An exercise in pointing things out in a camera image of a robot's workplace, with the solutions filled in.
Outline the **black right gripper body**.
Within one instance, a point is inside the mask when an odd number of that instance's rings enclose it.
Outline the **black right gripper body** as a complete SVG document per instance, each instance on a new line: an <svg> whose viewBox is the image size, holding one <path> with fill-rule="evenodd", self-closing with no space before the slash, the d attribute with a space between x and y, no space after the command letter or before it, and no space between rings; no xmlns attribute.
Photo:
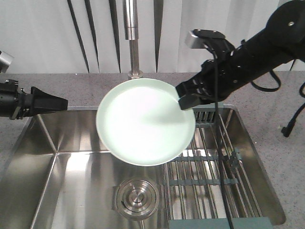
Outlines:
<svg viewBox="0 0 305 229"><path fill-rule="evenodd" d="M190 80L190 95L200 101L226 99L232 92L253 80L253 49L247 45L205 45L214 57Z"/></svg>

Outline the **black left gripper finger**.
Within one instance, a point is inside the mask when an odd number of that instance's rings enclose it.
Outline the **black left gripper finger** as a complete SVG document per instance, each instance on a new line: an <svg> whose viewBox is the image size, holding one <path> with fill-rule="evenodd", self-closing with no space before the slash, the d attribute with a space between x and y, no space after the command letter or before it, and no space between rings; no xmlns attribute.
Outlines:
<svg viewBox="0 0 305 229"><path fill-rule="evenodd" d="M49 114L58 111L67 110L67 106L59 106L59 107L33 107L30 109L30 116L40 115L40 114Z"/></svg>
<svg viewBox="0 0 305 229"><path fill-rule="evenodd" d="M47 94L37 87L31 87L34 107L68 107L68 100Z"/></svg>

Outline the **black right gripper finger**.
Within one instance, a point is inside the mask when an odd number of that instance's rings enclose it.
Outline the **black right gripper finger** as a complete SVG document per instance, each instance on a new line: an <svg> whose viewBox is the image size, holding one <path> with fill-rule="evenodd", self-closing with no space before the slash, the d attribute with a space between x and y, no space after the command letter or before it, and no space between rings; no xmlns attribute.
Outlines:
<svg viewBox="0 0 305 229"><path fill-rule="evenodd" d="M201 98L202 90L196 80L181 82L176 87L179 99Z"/></svg>
<svg viewBox="0 0 305 229"><path fill-rule="evenodd" d="M178 103L181 110L187 110L198 105L214 103L214 98L197 94L187 94L181 97Z"/></svg>

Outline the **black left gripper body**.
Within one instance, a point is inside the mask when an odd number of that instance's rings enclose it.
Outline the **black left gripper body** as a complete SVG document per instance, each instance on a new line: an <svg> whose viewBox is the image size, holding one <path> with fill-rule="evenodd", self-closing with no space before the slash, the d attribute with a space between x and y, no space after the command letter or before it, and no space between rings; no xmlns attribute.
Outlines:
<svg viewBox="0 0 305 229"><path fill-rule="evenodd" d="M6 80L0 84L0 116L9 119L30 117L32 94L19 88L19 82Z"/></svg>

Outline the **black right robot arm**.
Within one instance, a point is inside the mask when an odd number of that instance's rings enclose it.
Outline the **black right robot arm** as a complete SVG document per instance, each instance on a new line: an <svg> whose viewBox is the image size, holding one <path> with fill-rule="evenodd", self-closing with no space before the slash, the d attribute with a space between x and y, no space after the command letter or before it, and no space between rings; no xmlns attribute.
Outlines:
<svg viewBox="0 0 305 229"><path fill-rule="evenodd" d="M281 64L304 61L305 2L292 0L277 8L265 28L237 48L218 31L194 29L188 38L191 48L206 49L214 58L176 86L182 110L223 101Z"/></svg>

